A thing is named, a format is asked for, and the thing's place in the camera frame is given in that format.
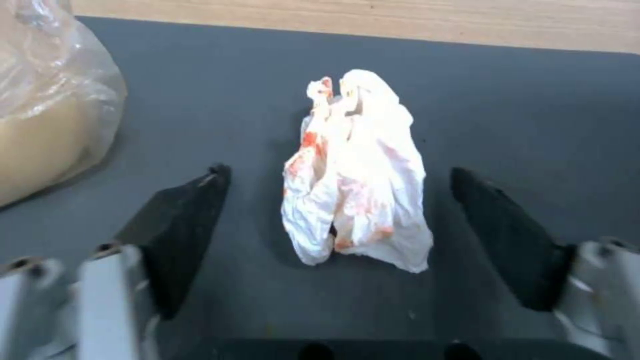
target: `wooden table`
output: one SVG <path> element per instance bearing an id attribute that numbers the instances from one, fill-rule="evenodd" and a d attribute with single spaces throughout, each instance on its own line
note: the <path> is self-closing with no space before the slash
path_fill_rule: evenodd
<path id="1" fill-rule="evenodd" d="M 72 0 L 79 15 L 640 54 L 640 0 Z"/>

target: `dark gray surface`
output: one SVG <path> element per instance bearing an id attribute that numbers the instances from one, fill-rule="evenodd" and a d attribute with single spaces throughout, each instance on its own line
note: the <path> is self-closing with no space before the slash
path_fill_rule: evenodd
<path id="1" fill-rule="evenodd" d="M 234 169 L 188 306 L 163 346 L 242 338 L 549 336 L 518 307 L 448 189 L 452 166 L 491 176 L 567 241 L 640 238 L 640 57 L 84 19 L 129 86 L 109 159 L 0 213 L 0 261 L 77 266 L 158 189 L 216 161 Z M 355 256 L 302 265 L 279 206 L 307 83 L 377 72 L 415 117 L 435 235 L 420 275 Z"/>

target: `silver metal part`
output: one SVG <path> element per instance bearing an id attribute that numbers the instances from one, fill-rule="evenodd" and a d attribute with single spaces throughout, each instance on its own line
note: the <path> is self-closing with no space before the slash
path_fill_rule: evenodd
<path id="1" fill-rule="evenodd" d="M 638 275 L 640 255 L 621 242 L 580 245 L 554 310 L 568 340 L 613 359 L 640 359 Z"/>
<path id="2" fill-rule="evenodd" d="M 154 306 L 142 254 L 132 245 L 107 245 L 101 245 L 79 271 L 78 358 L 157 359 L 147 329 Z"/>
<path id="3" fill-rule="evenodd" d="M 57 260 L 22 258 L 7 266 L 0 277 L 0 359 L 51 357 L 73 345 L 70 336 L 56 335 L 67 284 Z"/>

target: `black rubber pad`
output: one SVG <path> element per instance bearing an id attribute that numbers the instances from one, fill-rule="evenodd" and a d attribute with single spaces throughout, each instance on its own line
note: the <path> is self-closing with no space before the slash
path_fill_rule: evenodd
<path id="1" fill-rule="evenodd" d="M 231 169 L 218 165 L 157 192 L 116 235 L 140 247 L 158 311 L 173 318 L 189 293 L 221 213 Z"/>
<path id="2" fill-rule="evenodd" d="M 575 246 L 557 245 L 518 204 L 468 170 L 452 170 L 451 191 L 521 305 L 550 311 L 562 292 Z"/>

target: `clear plastic bag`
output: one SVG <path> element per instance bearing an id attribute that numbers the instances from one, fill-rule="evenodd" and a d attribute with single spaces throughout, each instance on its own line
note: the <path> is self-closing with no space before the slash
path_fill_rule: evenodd
<path id="1" fill-rule="evenodd" d="M 0 206 L 98 163 L 126 86 L 67 0 L 0 4 Z"/>
<path id="2" fill-rule="evenodd" d="M 285 230 L 308 265 L 335 250 L 421 272 L 433 239 L 423 215 L 425 172 L 411 138 L 413 118 L 372 72 L 348 72 L 340 92 L 333 96 L 329 78 L 307 88 L 314 109 L 284 170 Z"/>

